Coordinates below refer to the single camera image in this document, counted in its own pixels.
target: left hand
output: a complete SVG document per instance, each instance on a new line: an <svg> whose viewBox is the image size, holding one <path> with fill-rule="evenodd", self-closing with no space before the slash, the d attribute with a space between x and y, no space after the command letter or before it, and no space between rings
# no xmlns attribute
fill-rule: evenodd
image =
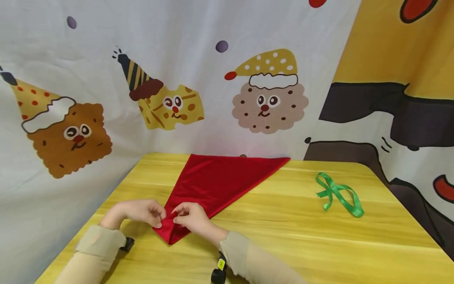
<svg viewBox="0 0 454 284"><path fill-rule="evenodd" d="M141 221L155 228L161 228L166 210L155 199L122 201L114 205L103 217L100 226L119 229L124 219Z"/></svg>

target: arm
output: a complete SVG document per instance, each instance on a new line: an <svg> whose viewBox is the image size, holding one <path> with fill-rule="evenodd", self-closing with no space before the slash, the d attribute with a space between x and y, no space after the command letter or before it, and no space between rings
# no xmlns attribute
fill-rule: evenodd
<svg viewBox="0 0 454 284"><path fill-rule="evenodd" d="M197 203L182 203L174 211L174 223L208 240L222 251L228 266L251 284L306 284L290 266L254 245L245 236L211 222Z"/></svg>
<svg viewBox="0 0 454 284"><path fill-rule="evenodd" d="M55 284L99 284L126 243L119 231L121 223L132 219L161 227L165 216L164 208L153 199L117 203L83 235Z"/></svg>

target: beige sleeve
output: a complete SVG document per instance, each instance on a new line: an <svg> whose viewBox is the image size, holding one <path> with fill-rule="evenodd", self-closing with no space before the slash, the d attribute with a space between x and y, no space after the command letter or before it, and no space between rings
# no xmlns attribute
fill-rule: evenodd
<svg viewBox="0 0 454 284"><path fill-rule="evenodd" d="M237 232L221 241L221 251L233 273L251 284L306 284L292 268Z"/></svg>
<svg viewBox="0 0 454 284"><path fill-rule="evenodd" d="M99 284L125 244L126 238L119 230L91 226L55 284Z"/></svg>

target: hand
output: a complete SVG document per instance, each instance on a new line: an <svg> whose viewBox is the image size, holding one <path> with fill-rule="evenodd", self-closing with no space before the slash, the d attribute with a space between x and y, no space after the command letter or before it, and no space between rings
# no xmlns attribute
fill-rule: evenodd
<svg viewBox="0 0 454 284"><path fill-rule="evenodd" d="M119 202L103 217L100 226L119 229L125 219L141 221L155 228L161 228L166 210L154 199L138 199Z"/></svg>
<svg viewBox="0 0 454 284"><path fill-rule="evenodd" d="M226 229L213 224L203 207L198 203L183 202L175 207L173 212L178 213L178 216L173 219L174 223L180 224L191 232L202 236L217 248L219 248L221 241L229 233Z"/></svg>

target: cartoon eye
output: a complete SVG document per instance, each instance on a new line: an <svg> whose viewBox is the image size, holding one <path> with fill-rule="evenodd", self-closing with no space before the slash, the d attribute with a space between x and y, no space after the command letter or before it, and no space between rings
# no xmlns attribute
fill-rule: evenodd
<svg viewBox="0 0 454 284"><path fill-rule="evenodd" d="M173 106L173 100L170 97L165 97L163 100L163 105L166 107L166 109L171 110Z"/></svg>
<svg viewBox="0 0 454 284"><path fill-rule="evenodd" d="M272 95L269 99L268 99L268 105L270 106L270 108L275 108L277 107L279 104L281 103L281 99L276 96L276 95Z"/></svg>
<svg viewBox="0 0 454 284"><path fill-rule="evenodd" d="M86 124L82 124L80 126L80 134L85 138L89 137L91 135L91 128Z"/></svg>
<svg viewBox="0 0 454 284"><path fill-rule="evenodd" d="M77 126L70 126L63 132L63 137L67 140L72 140L79 135L79 128Z"/></svg>
<svg viewBox="0 0 454 284"><path fill-rule="evenodd" d="M180 96L174 96L173 101L179 110L183 107L183 99Z"/></svg>
<svg viewBox="0 0 454 284"><path fill-rule="evenodd" d="M264 96L264 95L258 96L258 98L257 98L257 104L258 104L258 106L262 106L262 105L265 104L265 96Z"/></svg>

